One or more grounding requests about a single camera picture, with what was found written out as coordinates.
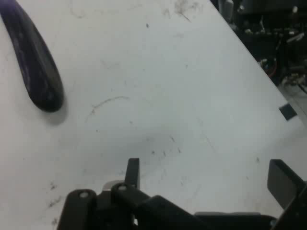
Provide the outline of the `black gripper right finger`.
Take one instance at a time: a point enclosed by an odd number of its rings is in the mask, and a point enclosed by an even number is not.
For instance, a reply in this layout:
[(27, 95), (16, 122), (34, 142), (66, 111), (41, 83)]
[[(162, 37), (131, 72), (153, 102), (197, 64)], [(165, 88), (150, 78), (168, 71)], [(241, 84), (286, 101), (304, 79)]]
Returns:
[(272, 225), (273, 230), (307, 228), (307, 183), (284, 161), (270, 160), (267, 188), (283, 212)]

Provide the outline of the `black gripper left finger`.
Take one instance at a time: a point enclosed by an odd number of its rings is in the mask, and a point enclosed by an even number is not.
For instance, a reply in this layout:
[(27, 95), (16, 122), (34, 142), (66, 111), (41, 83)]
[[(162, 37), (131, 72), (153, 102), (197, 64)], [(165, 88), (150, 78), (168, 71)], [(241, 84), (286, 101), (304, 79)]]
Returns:
[(152, 230), (148, 217), (136, 206), (148, 196), (140, 191), (140, 160), (130, 158), (123, 181), (107, 184), (100, 194), (80, 189), (66, 198), (59, 230)]

